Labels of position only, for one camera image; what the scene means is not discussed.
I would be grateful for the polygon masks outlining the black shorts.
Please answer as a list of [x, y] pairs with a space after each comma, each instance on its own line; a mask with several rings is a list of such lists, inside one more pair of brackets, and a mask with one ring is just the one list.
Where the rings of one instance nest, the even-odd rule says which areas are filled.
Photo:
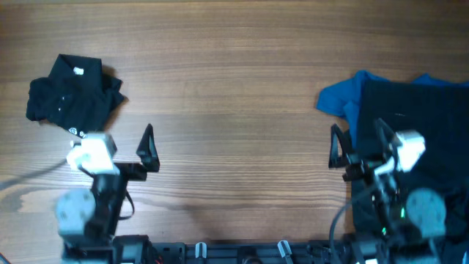
[[468, 86], [367, 80], [344, 102], [357, 231], [383, 261], [461, 263], [468, 249]]

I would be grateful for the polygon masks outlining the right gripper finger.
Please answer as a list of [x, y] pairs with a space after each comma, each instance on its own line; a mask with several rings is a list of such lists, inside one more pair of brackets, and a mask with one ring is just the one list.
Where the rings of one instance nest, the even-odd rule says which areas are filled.
[[354, 154], [349, 131], [342, 131], [334, 124], [330, 127], [330, 154], [328, 167], [330, 169], [342, 168], [352, 163]]
[[383, 159], [387, 161], [390, 158], [393, 158], [395, 161], [397, 161], [397, 154], [394, 147], [395, 132], [381, 118], [378, 118], [374, 121], [374, 128], [382, 149]]

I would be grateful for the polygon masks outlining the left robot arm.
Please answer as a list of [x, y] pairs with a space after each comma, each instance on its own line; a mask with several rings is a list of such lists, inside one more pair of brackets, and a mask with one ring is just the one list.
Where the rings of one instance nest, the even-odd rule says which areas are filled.
[[75, 188], [61, 196], [55, 214], [64, 247], [62, 263], [158, 263], [146, 235], [117, 236], [124, 201], [131, 201], [130, 181], [144, 182], [158, 172], [160, 161], [153, 126], [148, 125], [136, 150], [137, 163], [115, 162], [117, 147], [107, 133], [89, 133], [72, 143], [67, 155], [70, 168], [92, 179], [90, 188]]

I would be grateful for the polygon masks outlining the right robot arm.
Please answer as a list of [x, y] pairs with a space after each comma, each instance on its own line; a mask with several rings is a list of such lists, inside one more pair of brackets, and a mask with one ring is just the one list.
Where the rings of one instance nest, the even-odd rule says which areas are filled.
[[[446, 204], [435, 190], [405, 189], [398, 176], [410, 172], [426, 150], [415, 130], [393, 131], [382, 119], [374, 122], [382, 152], [364, 158], [337, 125], [330, 128], [330, 168], [343, 168], [346, 182], [360, 181], [364, 189], [346, 202], [329, 229], [332, 263], [440, 263], [436, 240], [446, 234]], [[368, 198], [380, 231], [352, 235], [339, 254], [334, 241], [336, 224], [355, 203]]]

